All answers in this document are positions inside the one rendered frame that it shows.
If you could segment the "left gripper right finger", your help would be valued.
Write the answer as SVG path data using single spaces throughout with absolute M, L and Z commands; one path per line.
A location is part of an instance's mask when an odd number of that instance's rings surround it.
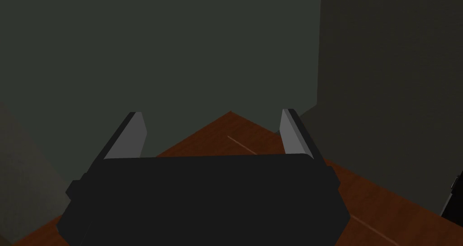
M 325 164 L 325 160 L 302 119 L 294 109 L 283 109 L 279 122 L 279 134 L 284 152 L 305 158 L 312 164 Z

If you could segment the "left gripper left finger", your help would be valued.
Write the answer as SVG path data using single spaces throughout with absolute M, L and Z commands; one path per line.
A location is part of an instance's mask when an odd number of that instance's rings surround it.
M 130 112 L 98 154 L 95 162 L 108 158 L 140 157 L 146 136 L 142 113 Z

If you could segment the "brown wooden table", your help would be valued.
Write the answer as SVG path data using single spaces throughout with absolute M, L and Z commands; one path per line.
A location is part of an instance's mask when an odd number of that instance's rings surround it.
M 228 112 L 162 156 L 276 154 L 281 137 Z M 335 246 L 463 246 L 463 227 L 329 161 L 351 215 Z

